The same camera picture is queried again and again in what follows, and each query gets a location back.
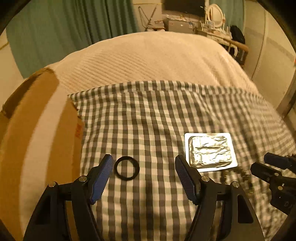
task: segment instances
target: plaid tablecloth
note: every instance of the plaid tablecloth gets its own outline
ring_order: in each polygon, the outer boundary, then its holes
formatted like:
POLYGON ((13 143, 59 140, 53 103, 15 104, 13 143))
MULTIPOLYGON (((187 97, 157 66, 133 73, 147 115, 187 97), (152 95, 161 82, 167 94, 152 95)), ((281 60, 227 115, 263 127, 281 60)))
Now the plaid tablecloth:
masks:
MULTIPOLYGON (((95 213, 105 240, 184 240, 196 207, 187 199, 174 159, 184 154, 184 134, 229 132, 239 166, 263 161, 266 152, 296 152, 295 142, 272 106, 237 88, 170 81, 123 83, 72 94, 85 122, 81 173, 109 153, 132 156, 140 173, 122 181, 113 173, 95 213)), ((129 175, 127 164, 121 172, 129 175)), ((206 173, 219 182, 221 173, 206 173)), ((230 171, 226 183, 242 177, 230 171)), ((252 205, 269 240, 285 219, 270 204, 265 182, 252 176, 252 205)))

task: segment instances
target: black ring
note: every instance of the black ring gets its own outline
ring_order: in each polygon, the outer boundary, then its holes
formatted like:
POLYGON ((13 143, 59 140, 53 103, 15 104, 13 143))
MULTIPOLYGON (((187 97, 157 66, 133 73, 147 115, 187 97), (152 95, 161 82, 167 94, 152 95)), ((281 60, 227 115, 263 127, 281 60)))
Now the black ring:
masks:
POLYGON ((129 181, 129 180, 133 180, 136 178, 136 176, 139 174, 140 172, 140 166, 139 166, 139 163, 132 157, 130 156, 122 156, 120 157, 116 162, 115 162, 115 165, 114 165, 114 173, 115 175, 120 178, 121 180, 124 180, 124 181, 129 181), (120 175, 117 171, 117 166, 120 162, 122 161, 125 161, 125 160, 128 160, 130 161, 132 164, 133 164, 133 167, 135 168, 135 171, 133 173, 133 175, 131 177, 124 177, 122 175, 120 175))

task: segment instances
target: television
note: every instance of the television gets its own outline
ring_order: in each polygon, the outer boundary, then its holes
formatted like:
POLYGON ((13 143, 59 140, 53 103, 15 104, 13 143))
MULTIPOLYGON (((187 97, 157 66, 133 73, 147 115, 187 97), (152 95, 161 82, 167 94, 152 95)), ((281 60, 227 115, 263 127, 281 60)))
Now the television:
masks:
POLYGON ((205 0, 163 0, 164 10, 205 16, 205 0))

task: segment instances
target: teal curtain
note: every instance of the teal curtain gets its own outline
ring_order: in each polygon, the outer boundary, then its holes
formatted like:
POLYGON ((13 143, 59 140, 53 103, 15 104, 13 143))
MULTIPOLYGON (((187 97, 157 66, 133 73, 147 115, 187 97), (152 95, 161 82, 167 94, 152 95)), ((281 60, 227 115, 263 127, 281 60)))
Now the teal curtain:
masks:
POLYGON ((31 0, 6 28, 24 78, 91 44, 135 32, 131 0, 31 0))
POLYGON ((210 0, 210 4, 217 4, 225 14, 226 26, 236 25, 242 31, 244 24, 243 0, 210 0))

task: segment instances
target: crumpled foil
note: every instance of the crumpled foil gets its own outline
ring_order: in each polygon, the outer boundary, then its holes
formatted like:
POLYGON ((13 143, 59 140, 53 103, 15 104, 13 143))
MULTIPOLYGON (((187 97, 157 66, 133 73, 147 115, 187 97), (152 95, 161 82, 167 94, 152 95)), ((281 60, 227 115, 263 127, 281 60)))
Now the crumpled foil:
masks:
POLYGON ((227 138, 223 135, 189 138, 189 165, 195 168, 224 167, 232 162, 227 138))

